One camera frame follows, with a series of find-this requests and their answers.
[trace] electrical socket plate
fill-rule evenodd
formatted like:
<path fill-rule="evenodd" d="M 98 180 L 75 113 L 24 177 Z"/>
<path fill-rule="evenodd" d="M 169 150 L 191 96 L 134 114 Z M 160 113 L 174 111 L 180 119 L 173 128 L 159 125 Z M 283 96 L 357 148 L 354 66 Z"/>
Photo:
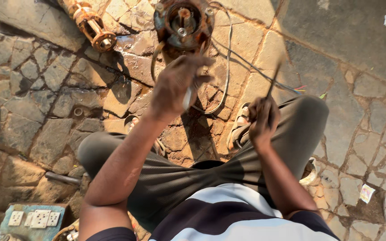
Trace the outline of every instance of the electrical socket plate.
<path fill-rule="evenodd" d="M 35 210 L 31 221 L 31 228 L 45 229 L 47 227 L 48 218 L 50 217 L 50 210 Z"/>
<path fill-rule="evenodd" d="M 47 221 L 47 226 L 57 226 L 57 221 L 59 220 L 59 216 L 61 215 L 61 213 L 58 213 L 58 212 L 51 212 L 50 213 L 50 217 L 48 218 L 48 221 Z"/>
<path fill-rule="evenodd" d="M 8 220 L 8 226 L 19 226 L 22 222 L 23 211 L 13 211 Z"/>
<path fill-rule="evenodd" d="M 31 222 L 32 222 L 32 218 L 34 217 L 34 212 L 29 212 L 28 213 L 28 216 L 26 216 L 26 221 L 25 221 L 25 226 L 30 226 L 31 225 Z"/>

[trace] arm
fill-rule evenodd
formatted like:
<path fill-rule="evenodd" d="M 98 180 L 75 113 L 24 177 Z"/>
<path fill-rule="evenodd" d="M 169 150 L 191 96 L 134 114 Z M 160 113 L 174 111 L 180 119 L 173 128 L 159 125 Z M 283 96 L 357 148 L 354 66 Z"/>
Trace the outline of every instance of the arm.
<path fill-rule="evenodd" d="M 259 155 L 266 187 L 283 217 L 289 219 L 298 211 L 321 213 L 309 193 L 299 184 L 271 145 L 280 113 L 273 98 L 258 98 L 249 107 L 250 137 Z"/>
<path fill-rule="evenodd" d="M 138 181 L 145 158 L 163 129 L 185 111 L 182 102 L 187 88 L 196 88 L 190 101 L 193 104 L 197 88 L 213 79 L 196 75 L 199 68 L 212 63 L 209 58 L 182 56 L 162 71 L 150 107 L 89 186 L 80 211 L 79 240 L 112 227 L 132 229 L 127 198 Z"/>

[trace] stone pavement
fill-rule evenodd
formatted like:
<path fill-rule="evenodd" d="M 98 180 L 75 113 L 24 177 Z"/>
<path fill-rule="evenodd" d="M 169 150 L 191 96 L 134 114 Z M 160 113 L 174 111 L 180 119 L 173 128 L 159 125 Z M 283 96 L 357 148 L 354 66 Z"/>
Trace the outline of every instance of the stone pavement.
<path fill-rule="evenodd" d="M 0 3 L 0 221 L 10 202 L 65 202 L 78 216 L 79 191 L 44 173 L 80 178 L 79 143 L 96 131 L 123 132 L 122 118 L 142 115 L 150 101 L 157 1 L 89 2 L 122 36 L 121 53 L 95 52 L 64 12 L 43 1 Z M 282 83 L 325 94 L 330 115 L 313 154 L 319 175 L 305 188 L 330 228 L 341 240 L 386 241 L 386 2 L 221 2 L 230 9 L 236 52 L 269 75 L 283 56 Z M 227 44 L 228 20 L 215 16 L 213 36 Z M 206 72 L 216 81 L 201 87 L 196 105 L 213 109 L 226 66 L 216 49 L 209 55 L 217 62 Z M 232 57 L 224 106 L 213 116 L 190 109 L 162 133 L 171 161 L 190 166 L 212 141 L 222 160 L 232 156 L 225 142 L 239 106 L 269 88 Z M 282 103 L 295 95 L 276 88 L 273 96 Z M 212 151 L 199 160 L 207 158 Z M 376 189 L 368 204 L 359 200 L 364 183 Z"/>

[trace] rusty motor housing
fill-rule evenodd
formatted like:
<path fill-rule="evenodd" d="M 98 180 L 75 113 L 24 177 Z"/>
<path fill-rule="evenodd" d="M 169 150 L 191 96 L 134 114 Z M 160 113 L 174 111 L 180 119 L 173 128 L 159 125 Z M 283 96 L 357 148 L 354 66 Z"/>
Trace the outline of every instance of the rusty motor housing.
<path fill-rule="evenodd" d="M 204 53 L 214 30 L 214 11 L 205 0 L 161 0 L 154 26 L 166 63 L 181 55 Z"/>

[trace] hand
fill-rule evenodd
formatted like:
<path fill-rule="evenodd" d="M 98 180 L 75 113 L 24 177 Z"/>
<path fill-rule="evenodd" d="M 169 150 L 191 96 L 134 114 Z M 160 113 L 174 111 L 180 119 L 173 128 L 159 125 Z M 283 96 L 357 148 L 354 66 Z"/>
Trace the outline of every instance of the hand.
<path fill-rule="evenodd" d="M 185 109 L 183 100 L 187 89 L 192 89 L 190 105 L 195 103 L 197 90 L 202 83 L 214 78 L 209 75 L 198 75 L 203 66 L 211 66 L 215 61 L 212 58 L 198 56 L 180 56 L 170 63 L 159 74 L 151 100 L 150 112 L 160 121 L 170 122 Z"/>
<path fill-rule="evenodd" d="M 275 134 L 281 113 L 275 100 L 257 97 L 248 107 L 250 139 L 257 151 L 268 150 L 271 146 L 271 138 Z"/>

